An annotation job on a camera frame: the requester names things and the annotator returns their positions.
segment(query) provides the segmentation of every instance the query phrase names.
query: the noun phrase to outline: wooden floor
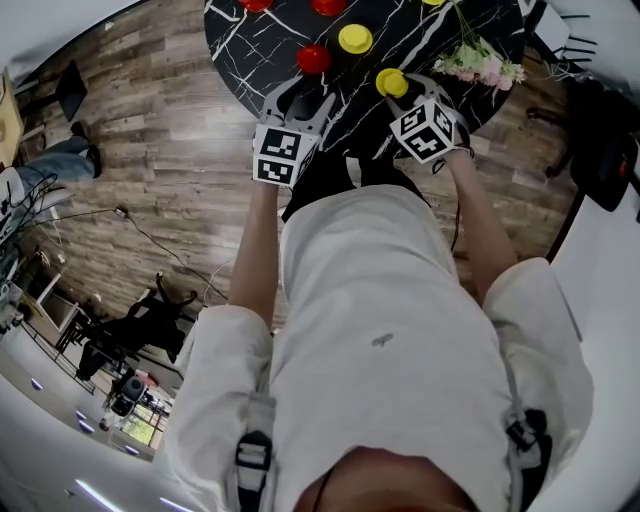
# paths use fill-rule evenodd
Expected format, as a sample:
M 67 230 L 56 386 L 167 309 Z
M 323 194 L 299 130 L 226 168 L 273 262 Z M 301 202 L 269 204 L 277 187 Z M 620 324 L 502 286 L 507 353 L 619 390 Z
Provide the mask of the wooden floor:
M 89 126 L 104 160 L 95 181 L 74 191 L 60 215 L 126 206 L 137 224 L 191 268 L 208 276 L 234 257 L 242 235 L 251 180 L 251 138 L 256 120 L 225 87 L 205 41 L 202 0 L 149 0 L 100 25 L 40 70 L 51 80 L 75 59 L 89 94 L 76 119 Z M 49 92 L 54 86 L 42 93 Z M 482 180 L 519 256 L 544 256 L 575 195 L 567 176 L 547 182 L 544 170 L 564 148 L 564 134 L 526 109 L 561 112 L 563 89 L 532 76 L 474 137 Z M 48 144 L 69 136 L 60 108 L 43 113 Z M 400 165 L 432 204 L 445 234 L 453 236 L 456 196 L 448 172 L 432 176 L 411 160 Z M 281 205 L 289 193 L 281 190 Z M 191 289 L 202 305 L 206 283 L 113 213 L 31 228 L 23 246 L 46 249 L 59 285 L 80 302 L 100 295 L 100 309 L 119 316 L 162 270 L 176 295 Z M 59 261 L 62 255 L 65 263 Z M 455 250 L 461 281 L 469 285 L 464 236 Z M 226 291 L 233 264 L 213 284 Z M 209 290 L 208 303 L 222 299 Z M 276 324 L 286 318 L 278 298 Z

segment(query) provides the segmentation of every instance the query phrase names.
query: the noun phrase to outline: flower bouquet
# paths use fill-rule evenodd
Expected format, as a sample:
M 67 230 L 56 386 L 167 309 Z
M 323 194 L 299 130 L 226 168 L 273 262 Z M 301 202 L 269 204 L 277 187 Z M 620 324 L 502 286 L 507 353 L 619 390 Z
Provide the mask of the flower bouquet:
M 522 82 L 525 78 L 522 66 L 503 59 L 485 39 L 473 32 L 455 0 L 453 6 L 460 19 L 462 41 L 451 55 L 441 55 L 433 70 L 456 76 L 464 82 L 480 82 L 502 91 L 508 91 L 514 83 Z

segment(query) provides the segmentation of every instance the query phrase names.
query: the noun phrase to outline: table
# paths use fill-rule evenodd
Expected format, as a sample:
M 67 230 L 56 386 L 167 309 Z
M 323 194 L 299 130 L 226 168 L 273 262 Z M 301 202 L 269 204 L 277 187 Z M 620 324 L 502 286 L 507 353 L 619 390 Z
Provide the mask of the table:
M 462 0 L 459 7 L 477 34 L 511 61 L 520 63 L 524 27 L 518 0 Z M 311 0 L 274 0 L 262 13 L 246 11 L 237 0 L 208 0 L 205 32 L 211 56 L 223 80 L 254 115 L 264 96 L 300 71 L 298 50 L 325 45 L 332 65 L 321 76 L 310 76 L 302 96 L 316 108 L 323 94 L 337 100 L 319 149 L 345 156 L 394 155 L 400 146 L 389 130 L 393 117 L 375 88 L 384 68 L 430 74 L 435 60 L 460 41 L 460 23 L 453 4 L 432 7 L 421 0 L 348 0 L 336 17 L 317 14 Z M 361 55 L 345 52 L 338 33 L 350 23 L 372 32 L 374 44 Z M 455 77 L 433 75 L 475 131 L 502 106 L 509 92 Z

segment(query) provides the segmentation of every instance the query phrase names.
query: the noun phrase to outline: white shirt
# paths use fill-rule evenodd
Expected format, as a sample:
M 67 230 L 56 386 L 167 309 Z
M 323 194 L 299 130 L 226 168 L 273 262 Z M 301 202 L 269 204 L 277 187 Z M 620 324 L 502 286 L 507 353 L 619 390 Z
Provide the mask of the white shirt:
M 552 467 L 582 439 L 591 380 L 544 260 L 501 276 L 483 311 L 460 287 L 429 207 L 386 185 L 296 212 L 281 253 L 290 313 L 270 373 L 276 511 L 293 510 L 357 446 L 429 458 L 479 510 L 507 510 L 511 395 L 501 345 L 523 401 L 547 412 Z M 230 399 L 255 390 L 271 341 L 257 315 L 230 306 L 203 312 L 196 329 L 197 363 L 167 451 L 194 497 L 224 508 L 220 481 L 244 431 L 242 406 Z

